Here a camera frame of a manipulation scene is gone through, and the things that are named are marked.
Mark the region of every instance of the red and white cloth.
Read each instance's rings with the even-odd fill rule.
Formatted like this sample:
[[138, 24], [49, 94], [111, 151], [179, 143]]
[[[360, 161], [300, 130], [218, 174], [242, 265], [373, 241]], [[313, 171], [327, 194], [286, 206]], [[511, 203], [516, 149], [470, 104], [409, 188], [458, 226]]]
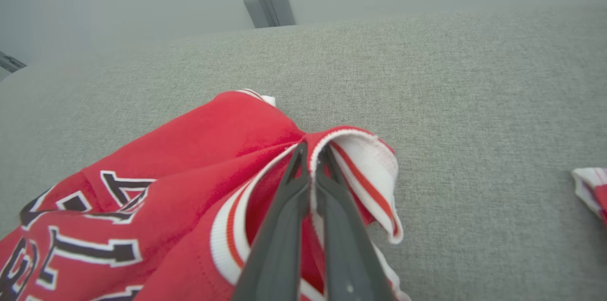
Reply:
[[[27, 204], [0, 240], [0, 301], [227, 300], [290, 154], [331, 144], [366, 224], [403, 240], [393, 150], [354, 127], [306, 134], [252, 90], [219, 94]], [[301, 299], [324, 300], [322, 223], [302, 225]], [[395, 298], [408, 300], [381, 252]]]
[[607, 225], [607, 169], [578, 168], [571, 174], [575, 180], [575, 195]]

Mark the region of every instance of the gray cloth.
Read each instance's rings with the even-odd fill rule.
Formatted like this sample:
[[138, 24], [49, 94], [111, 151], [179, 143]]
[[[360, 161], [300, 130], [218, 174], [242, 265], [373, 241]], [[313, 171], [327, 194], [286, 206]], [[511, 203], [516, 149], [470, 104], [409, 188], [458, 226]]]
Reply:
[[603, 300], [607, 229], [570, 170], [607, 167], [607, 8], [403, 16], [193, 37], [0, 83], [0, 235], [28, 200], [225, 90], [396, 150], [414, 301]]

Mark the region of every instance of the white and red ribbed trim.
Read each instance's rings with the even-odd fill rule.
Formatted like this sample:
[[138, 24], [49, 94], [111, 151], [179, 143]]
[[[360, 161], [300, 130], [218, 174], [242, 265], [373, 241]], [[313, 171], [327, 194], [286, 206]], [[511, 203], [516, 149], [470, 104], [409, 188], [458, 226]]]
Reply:
[[[398, 173], [396, 156], [377, 136], [354, 128], [342, 128], [328, 133], [312, 149], [309, 167], [312, 176], [310, 206], [314, 230], [324, 245], [324, 225], [322, 217], [316, 211], [316, 169], [318, 155], [323, 147], [331, 145], [335, 159], [343, 176], [360, 202], [388, 233], [392, 244], [403, 240], [403, 225], [396, 214], [394, 188]], [[408, 295], [400, 289], [401, 280], [394, 272], [384, 255], [373, 243], [375, 253], [384, 269], [394, 295], [399, 301], [410, 301]]]
[[257, 98], [258, 100], [262, 100], [263, 102], [266, 102], [266, 103], [272, 105], [273, 107], [276, 106], [276, 98], [273, 96], [261, 95], [251, 89], [241, 89], [241, 90], [236, 90], [236, 91], [239, 93], [244, 93], [244, 94], [247, 94], [254, 98]]
[[575, 195], [599, 218], [605, 209], [595, 193], [598, 186], [607, 184], [607, 169], [601, 167], [578, 168], [571, 172], [575, 181]]
[[[231, 284], [236, 284], [251, 253], [245, 228], [245, 216], [249, 197], [256, 184], [280, 160], [290, 154], [297, 144], [287, 148], [270, 161], [254, 178], [238, 188], [223, 204], [211, 227], [211, 256], [215, 267]], [[323, 301], [323, 294], [316, 290], [306, 280], [301, 279], [299, 288], [302, 300]]]

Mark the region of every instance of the striped collar trim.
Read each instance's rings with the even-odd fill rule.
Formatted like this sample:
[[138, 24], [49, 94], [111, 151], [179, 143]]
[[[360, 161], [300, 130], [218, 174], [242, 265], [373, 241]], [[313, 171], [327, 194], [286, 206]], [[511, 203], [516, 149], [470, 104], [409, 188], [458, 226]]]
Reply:
[[[398, 174], [396, 156], [376, 135], [355, 128], [341, 128], [328, 133], [313, 148], [309, 167], [312, 176], [310, 206], [314, 230], [324, 244], [324, 225], [318, 214], [316, 202], [316, 167], [318, 156], [325, 145], [329, 144], [351, 190], [362, 205], [386, 230], [388, 241], [392, 244], [403, 240], [403, 224], [396, 213], [394, 189]], [[375, 243], [373, 248], [390, 282], [392, 292], [399, 301], [410, 301], [400, 288], [401, 280], [388, 265], [384, 254]]]
[[[219, 273], [232, 285], [236, 285], [245, 261], [251, 253], [245, 228], [249, 197], [264, 175], [280, 160], [293, 152], [295, 147], [297, 144], [287, 148], [270, 161], [254, 178], [240, 186], [215, 216], [211, 228], [211, 256]], [[325, 300], [323, 294], [304, 279], [301, 279], [300, 291], [302, 300]]]
[[274, 98], [273, 96], [266, 96], [266, 95], [261, 95], [256, 93], [255, 91], [251, 90], [251, 89], [241, 89], [241, 90], [236, 90], [236, 92], [239, 93], [243, 93], [243, 94], [247, 94], [251, 97], [254, 97], [258, 100], [262, 100], [263, 102], [268, 103], [269, 105], [272, 105], [273, 107], [276, 106], [276, 98]]

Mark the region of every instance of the red jersey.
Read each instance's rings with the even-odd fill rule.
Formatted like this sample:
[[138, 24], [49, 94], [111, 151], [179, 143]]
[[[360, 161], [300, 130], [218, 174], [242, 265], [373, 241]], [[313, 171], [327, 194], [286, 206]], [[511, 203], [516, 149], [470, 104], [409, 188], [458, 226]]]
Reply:
[[[251, 90], [219, 94], [29, 202], [0, 241], [0, 301], [229, 299], [302, 141], [312, 182], [330, 142], [365, 223], [399, 243], [392, 149], [360, 128], [306, 134], [271, 102]], [[315, 199], [302, 225], [301, 295], [310, 301], [325, 299]]]

